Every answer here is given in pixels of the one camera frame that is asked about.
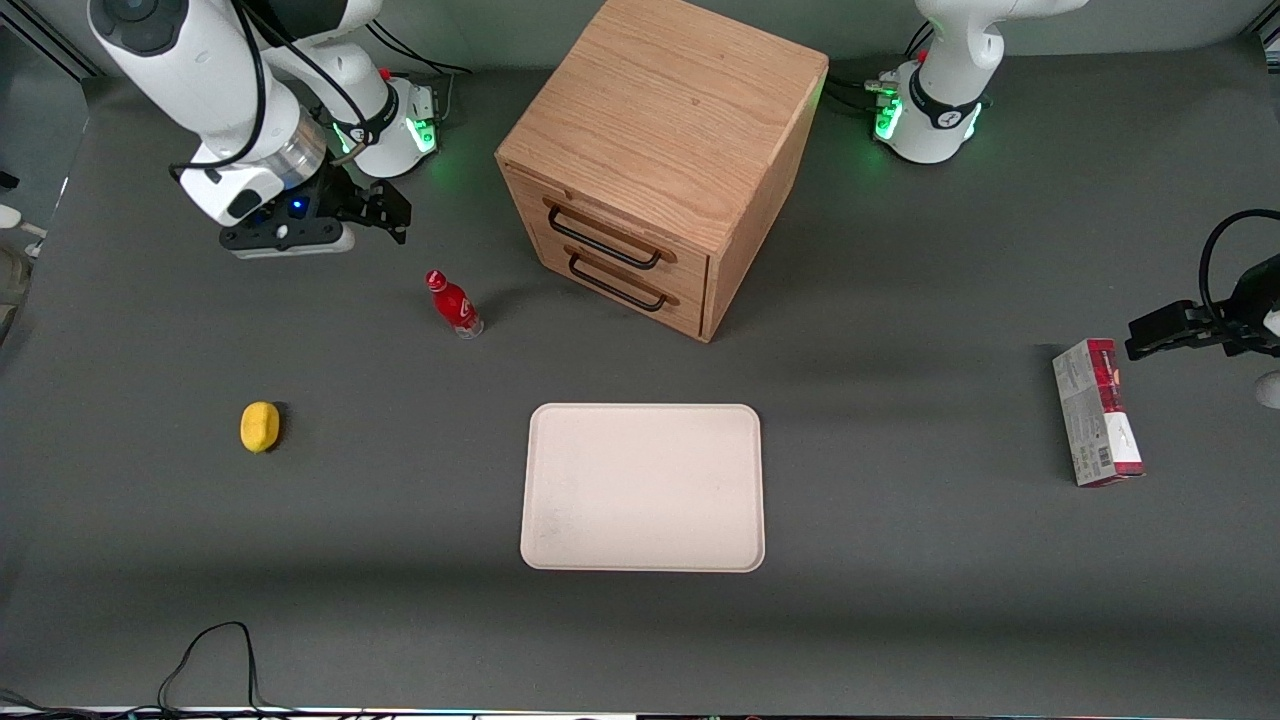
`cardboard box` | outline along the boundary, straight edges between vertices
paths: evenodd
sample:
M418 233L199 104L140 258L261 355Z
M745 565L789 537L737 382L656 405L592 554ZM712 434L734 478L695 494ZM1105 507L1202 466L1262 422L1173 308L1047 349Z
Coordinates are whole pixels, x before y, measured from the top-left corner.
M1071 442L1075 484L1102 487L1146 474L1120 401L1114 340L1085 340L1053 359L1057 396Z

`green led light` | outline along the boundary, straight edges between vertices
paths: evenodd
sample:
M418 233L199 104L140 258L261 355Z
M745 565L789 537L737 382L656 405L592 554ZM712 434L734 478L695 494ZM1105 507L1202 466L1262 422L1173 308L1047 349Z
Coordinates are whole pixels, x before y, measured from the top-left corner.
M897 120L901 117L902 100L895 97L892 102L879 111L879 117L876 118L876 135L884 141L893 137L893 131L897 129Z
M351 152L351 145L347 145L347 136L343 135L342 129L338 127L338 123L333 124L333 132L338 135L338 142L342 143L342 154L346 155Z
M419 150L424 154L435 150L435 124L431 120L404 118L404 126L408 127L408 132L413 137L413 142Z
M982 102L978 102L978 106L973 109L973 119L969 120L969 129L964 131L965 140L973 137L973 131L978 126L978 115L980 114L982 114Z

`yellow sponge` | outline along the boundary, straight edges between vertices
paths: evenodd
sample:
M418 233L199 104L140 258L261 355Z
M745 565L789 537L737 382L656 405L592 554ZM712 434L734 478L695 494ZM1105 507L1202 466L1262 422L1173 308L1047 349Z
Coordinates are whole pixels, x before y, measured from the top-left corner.
M241 415L241 442L250 452L266 452L280 439L280 410L270 402L251 402Z

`wooden drawer cabinet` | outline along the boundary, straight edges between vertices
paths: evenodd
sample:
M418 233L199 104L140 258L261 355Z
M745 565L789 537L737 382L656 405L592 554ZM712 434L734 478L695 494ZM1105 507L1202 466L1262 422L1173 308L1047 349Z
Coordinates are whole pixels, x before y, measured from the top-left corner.
M826 70L681 0L608 0L495 154L539 260L710 341L791 191Z

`drawer handle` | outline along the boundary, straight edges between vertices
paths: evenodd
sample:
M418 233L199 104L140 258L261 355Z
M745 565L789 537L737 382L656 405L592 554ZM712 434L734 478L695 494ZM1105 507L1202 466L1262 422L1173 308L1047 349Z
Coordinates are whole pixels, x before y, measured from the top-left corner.
M589 274L584 273L582 270L577 269L577 261L581 260L581 259L582 259L582 256L579 255L577 252L575 252L573 256L568 259L568 272L573 273L575 278L577 278L577 279L580 279L580 281L582 281L585 283L589 283L589 284L591 284L594 287L598 287L598 288L603 290L604 292L608 292L613 297L617 297L618 300L622 300L623 302L630 302L631 305L635 305L636 307L644 310L645 313L657 313L658 310L662 310L663 305L667 304L667 296L666 295L659 295L657 302L645 302L644 300L640 300L639 297L636 297L636 296L634 296L631 293L623 292L623 291L613 287L612 284L609 284L609 283L607 283L604 281L593 278L591 275L589 275Z
M639 258L632 258L632 256L627 255L626 252L620 252L620 251L609 247L608 245L604 245L603 242L600 242L598 240L593 240L590 237L586 237L585 234L577 232L573 228L570 228L570 227L566 227L566 225L562 225L562 224L557 223L556 218L558 218L558 217L559 217L559 205L552 205L552 211L548 213L548 215L547 215L547 223L552 225L553 231L556 231L556 232L558 232L558 233L561 233L563 236L572 237L573 240L581 242L582 245L585 245L588 247L591 247L594 250L599 250L600 252L604 252L605 255L608 255L609 258L613 258L614 260L617 260L620 263L626 263L627 265L631 265L632 268L637 268L640 270L652 270L653 266L658 264L658 260L662 259L662 254L658 252L658 251L654 251L653 258L649 258L648 260L641 260Z

